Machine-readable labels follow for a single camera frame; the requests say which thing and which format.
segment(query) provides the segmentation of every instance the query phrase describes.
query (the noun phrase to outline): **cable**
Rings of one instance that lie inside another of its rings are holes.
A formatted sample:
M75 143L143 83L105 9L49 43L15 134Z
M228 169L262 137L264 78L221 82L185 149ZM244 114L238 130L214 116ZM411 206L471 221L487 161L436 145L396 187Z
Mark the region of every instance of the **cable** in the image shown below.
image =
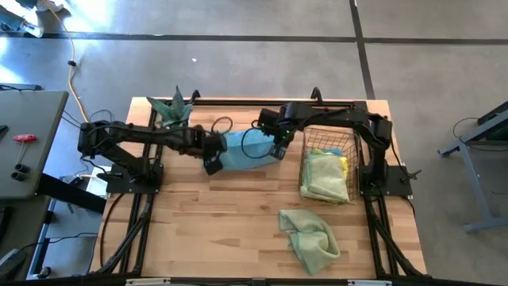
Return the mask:
M410 205L411 205L411 208L413 209L413 216L416 217L416 211L414 211L414 205L413 205L413 202L411 202L411 200L406 197L406 196L403 196L402 197L404 200L406 200Z
M97 233L80 233L80 234L76 234L76 235L71 236L71 237L63 237L63 238L59 238L59 239L57 239L57 240L55 240L55 241L53 241L53 242L48 242L48 244L50 244L50 243L57 243L57 242L61 242L61 241L63 241L64 239L68 239L68 238L78 238L79 236L84 235L84 234L93 234L93 235L97 235ZM29 245L25 245L25 246L21 247L21 248L19 249L19 251L22 251L22 250L27 249L27 248L29 248L29 247L31 247L31 246L40 245L40 244L44 244L44 242L37 242L37 243L31 243L31 244L29 244Z
M0 84L0 91L37 91L36 89L34 88L17 88L17 87L11 87L10 85L6 85L6 84Z
M452 129L452 133L453 133L453 136L457 139L459 139L460 142L462 142L464 145L466 145L467 147L471 148L471 149L474 149L474 150L479 150L479 151L486 151L486 152L506 152L508 151L508 149L501 149L501 150L493 150L493 149L482 149L482 148L477 148L477 147L473 147L471 146L471 144L468 144L466 142L464 142L462 140L462 136L458 136L456 133L455 133L455 128L459 125L459 123L463 122L463 121L466 121L466 120L471 120L471 119L478 119L478 118L462 118L460 119L458 122L455 123L455 125L453 126L453 129Z
M72 120L74 120L74 122L76 122L78 125L81 125L81 122L79 122L78 120L76 120L76 118L73 118L71 114L69 114L67 111L63 111L65 114L67 114Z
M114 116L113 116L113 113L111 113L111 111L107 110L107 109L103 109L103 110L97 110L95 111L92 115L90 115L90 120L92 120L92 118L94 117L94 115L98 114L99 112L106 112L107 114L110 115L110 122L112 122L114 120Z
M104 248L104 234L106 233L106 226L108 224L108 221L110 220L112 210L114 209L114 207L117 205L117 203L120 201L121 197L123 197L123 196L124 196L124 193L121 193L120 195L118 195L118 197L111 204L111 207L108 210L108 213L106 214L106 218L104 218L104 224L102 225L100 243L98 245L98 257L99 257L99 261L101 263L101 267L104 266L104 259L102 258L103 257L102 249Z
M65 118L64 116L62 116L62 119L65 120L66 122L69 122L70 125L74 126L75 128L79 128L79 126L77 126L76 124L74 124L73 122L71 122L69 119Z
M74 99L78 103L79 111L81 111L81 115L83 116L84 121L88 122L88 117L87 117L87 114L85 113L85 110L83 109L83 104L81 104L81 101L79 100L78 95L76 95L76 91L74 90L74 87L72 86L72 74L74 71L74 67L76 66L74 41L72 40L71 34L67 30L67 27L64 25L62 20L60 20L60 17L58 17L58 15L56 15L56 13L53 12L53 10L51 10L51 9L48 9L48 10L53 14L53 16L55 16L56 20L58 20L58 22L62 25L63 29L65 30L65 33L67 34L67 37L69 37L69 40L71 41L72 56L71 56L71 60L69 60L67 62L69 64L69 77L68 77L67 82L69 84L69 88L71 89L72 95L74 95Z
M254 120L251 122L251 128L245 130L244 132L244 135L241 137L241 141L240 141L240 147L241 147L241 152L244 153L244 155L247 157L247 158L251 158L251 159L261 159L261 158L265 158L267 157L268 155L270 155L270 151L271 150L268 150L268 152L266 154L263 154L261 156L250 156L249 154L247 154L247 152L245 152L245 147L244 147L244 141L245 141L245 137L247 136L247 133L251 130L260 130L259 128L255 127L254 126L254 122L257 122L257 120Z
M107 173L107 171L106 171L103 167L96 165L96 164L95 164L94 162L92 162L91 160L84 159L83 157L81 157L81 159L80 159L80 160L84 160L85 162L90 163L92 166L94 166L94 167L96 167L96 168L100 168L100 169L102 170L102 172L104 172L105 174Z
M404 173L404 175L406 175L408 178L411 178L411 175L407 172L407 170L405 170L402 167L402 163L400 162L400 159L398 158L397 152L395 152L395 146L394 146L394 141L393 140L391 141L390 145L391 145L391 151L393 151L395 159L397 160L398 167L400 168L402 173Z
M226 131L221 132L220 134L226 134L226 133L228 133L229 131L231 131L231 129L233 128L233 124L234 124L234 123L233 123L233 120L232 120L232 119L231 119L231 117L229 117L229 116L222 116L222 117L220 117L220 118L217 118L217 120L215 120L215 122L212 124L212 128L210 129L210 131L211 131L212 133L213 133L213 132L215 132L215 131L214 131L214 127L215 127L215 125L216 125L219 121L221 121L222 119L227 119L227 120L229 121L229 123L230 123L230 124L229 124L229 128L228 128Z
M81 165L85 166L85 169L83 169L83 170L79 170L79 171L75 172L75 173L74 173L74 175L72 175L72 176L76 176L76 175L78 175L80 172L85 172L85 171L89 172L89 171L90 171L90 169L88 168L88 165L87 165L87 164L85 164L85 163L83 163L83 161L81 160L81 158L79 158L79 163L81 163Z

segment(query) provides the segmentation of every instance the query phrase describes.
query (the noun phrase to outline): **crumpled towel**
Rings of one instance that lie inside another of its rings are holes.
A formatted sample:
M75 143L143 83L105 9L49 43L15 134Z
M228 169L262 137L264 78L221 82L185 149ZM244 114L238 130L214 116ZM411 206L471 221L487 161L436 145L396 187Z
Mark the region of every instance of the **crumpled towel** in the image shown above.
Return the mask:
M336 152L313 149L303 161L300 195L332 203L349 203L346 179L348 162Z
M328 224L311 211L279 211L279 228L289 232L291 246L310 275L341 255Z

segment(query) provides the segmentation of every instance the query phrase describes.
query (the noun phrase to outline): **black metal frame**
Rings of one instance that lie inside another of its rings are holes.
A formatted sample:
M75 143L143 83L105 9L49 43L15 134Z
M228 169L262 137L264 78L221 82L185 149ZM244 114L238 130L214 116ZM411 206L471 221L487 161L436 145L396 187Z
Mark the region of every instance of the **black metal frame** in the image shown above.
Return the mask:
M271 101L271 100L256 100L256 101L241 101L241 100L206 100L200 101L196 100L197 97L201 97L198 91L195 91L191 101L196 106L206 105L206 106L280 106L289 101ZM341 107L351 107L356 106L358 108L367 109L367 104L365 101L336 101L336 102L320 102L318 96L314 96L316 101L309 100L308 103L312 103L316 106L341 106ZM153 126L156 119L156 112L152 110L149 119L149 126ZM361 144L358 141L358 146L360 146L360 164L365 164L363 152L361 150ZM145 145L143 150L143 158L148 159L148 155L150 153L150 145ZM156 149L156 162L160 162L160 158L162 155L162 146L158 145ZM128 234L132 234L132 230L134 228L139 227L139 219L137 219L139 206L141 201L142 194L134 194L133 206L131 209L129 224L128 224ZM387 206L383 195L372 196L372 194L363 194L364 203L365 203L365 211L367 215L368 221L368 231L369 238L371 241L371 249L372 249L372 258L374 261L375 267L375 275L377 280L385 280L390 281L396 285L408 285L408 286L423 286L423 285L445 285L445 286L455 286L455 285L466 285L466 286L489 286L489 284L477 284L477 283L468 283L463 281L452 281L452 280L441 280L435 279L431 276L424 275L416 270L411 263L404 257L402 251L397 247L397 244L391 238L391 230L388 221L387 214ZM83 284L93 284L93 285L124 285L126 280L128 279L136 279L141 278L141 270L143 267L144 261L144 251L146 248L147 238L148 238L148 228L150 223L150 216L152 213L153 200L155 195L150 194L147 195L147 205L148 212L146 223L142 225L142 230L140 233L140 244L137 253L136 263L133 267L132 272L128 272L128 263L129 263L129 255L130 255L130 244L126 246L126 251L124 252L123 257L121 258L121 265L119 273L91 273L86 276L80 277L66 277L66 278L56 278L50 280L31 280L31 281L18 281L11 282L12 285L83 285ZM374 207L372 203L374 201L378 202L379 205L379 214L378 217L375 214ZM377 233L380 234L384 243L387 246L387 255L389 261L390 274L387 274L385 271L382 261L381 261L381 253L379 251L379 241L377 238ZM406 276L401 276L398 274L398 266L402 268L402 270L406 273ZM251 285L277 285L277 284L293 284L293 285L308 285L308 284L324 284L324 285L347 285L351 284L352 281L358 280L346 280L346 279L252 279L252 278L220 278L220 277L171 277L162 279L165 280L164 283L182 283L182 284L251 284Z
M71 203L87 210L97 211L98 213L104 212L106 206L105 199L44 173L40 176L36 193L38 195L48 195L53 199Z

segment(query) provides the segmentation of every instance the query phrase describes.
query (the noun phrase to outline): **table leg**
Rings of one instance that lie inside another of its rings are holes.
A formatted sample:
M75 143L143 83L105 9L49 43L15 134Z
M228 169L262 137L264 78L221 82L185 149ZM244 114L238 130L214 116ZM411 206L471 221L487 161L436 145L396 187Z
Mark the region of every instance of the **table leg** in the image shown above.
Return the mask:
M482 222L468 223L464 225L464 230L471 233L477 230L488 230L501 226L508 226L508 218L490 218Z

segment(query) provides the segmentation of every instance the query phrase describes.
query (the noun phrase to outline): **yellow cable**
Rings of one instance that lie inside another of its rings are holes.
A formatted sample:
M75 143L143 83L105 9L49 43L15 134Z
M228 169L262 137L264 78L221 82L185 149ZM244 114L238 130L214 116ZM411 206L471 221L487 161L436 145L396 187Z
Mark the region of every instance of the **yellow cable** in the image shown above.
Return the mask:
M72 57L71 57L71 61L75 62L74 61L74 58L75 58L74 57L74 55L75 55L74 41L72 40L71 34L67 30L67 27L65 27L64 23L62 22L62 20L60 20L60 17L58 17L58 15L56 15L56 13L53 12L53 10L49 9L49 11L51 11L53 16L55 16L56 20L58 20L58 22L60 22L60 24L62 25L63 29L65 30L65 33L67 34L67 37L69 37L69 40L71 40L71 45L72 45ZM78 95L76 95L76 91L74 90L74 87L72 86L72 72L73 71L74 71L74 67L69 64L69 78L68 78L69 88L71 89L72 95L74 95L74 99L78 103L79 111L81 111L81 115L83 116L83 119L85 120L85 122L88 122L87 114L85 113L85 110L83 109L83 105L81 104L81 101L79 100Z

